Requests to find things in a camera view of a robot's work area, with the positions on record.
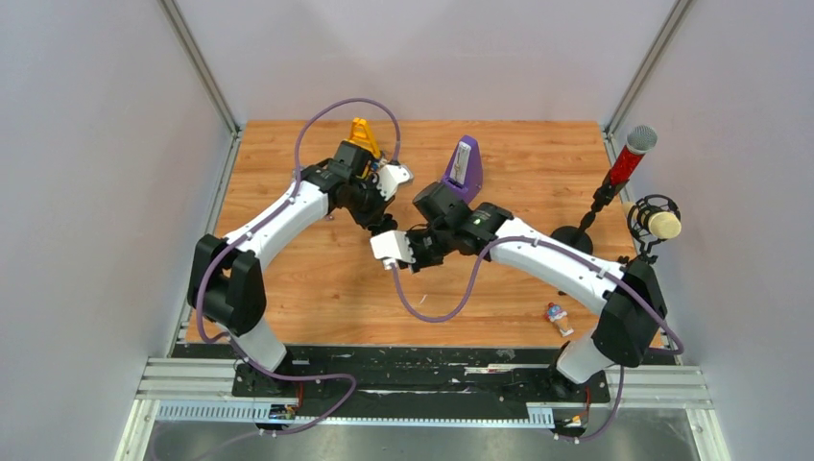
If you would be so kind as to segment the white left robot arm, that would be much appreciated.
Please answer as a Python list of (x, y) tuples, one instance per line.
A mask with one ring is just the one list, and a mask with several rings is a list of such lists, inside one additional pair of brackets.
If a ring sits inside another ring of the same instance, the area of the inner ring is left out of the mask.
[(336, 208), (347, 210), (371, 234), (394, 230), (397, 222), (387, 208), (413, 178), (398, 161), (343, 141), (333, 157), (299, 170), (286, 192), (249, 223), (223, 237), (209, 233), (198, 240), (187, 301), (261, 366), (256, 381), (268, 395), (286, 395), (294, 371), (282, 363), (286, 347), (264, 318), (265, 270), (300, 233)]

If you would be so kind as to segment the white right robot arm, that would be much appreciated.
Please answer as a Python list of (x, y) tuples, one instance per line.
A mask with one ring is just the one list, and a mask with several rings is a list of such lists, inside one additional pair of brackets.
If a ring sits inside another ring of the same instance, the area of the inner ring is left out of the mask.
[(424, 222), (395, 235), (399, 267), (416, 273), (453, 253), (512, 267), (564, 292), (597, 315), (595, 327), (561, 348), (548, 387), (574, 400), (587, 380), (611, 365), (636, 368), (665, 322), (667, 309), (651, 264), (588, 255), (535, 230), (494, 203), (476, 207), (433, 182), (415, 197)]

